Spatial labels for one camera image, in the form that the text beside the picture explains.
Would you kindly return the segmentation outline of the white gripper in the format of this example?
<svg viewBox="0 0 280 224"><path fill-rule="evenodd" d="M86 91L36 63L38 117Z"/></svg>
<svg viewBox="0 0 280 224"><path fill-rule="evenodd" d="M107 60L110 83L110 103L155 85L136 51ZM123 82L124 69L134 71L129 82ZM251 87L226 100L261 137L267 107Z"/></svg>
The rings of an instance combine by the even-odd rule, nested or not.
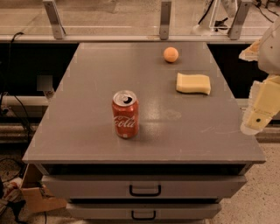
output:
<svg viewBox="0 0 280 224"><path fill-rule="evenodd" d="M280 74L280 17L263 34L261 40L242 50L241 60L258 61L258 67L267 74ZM249 92L248 107L241 122L241 132L256 135L280 111L280 76L268 76L254 81Z"/></svg>

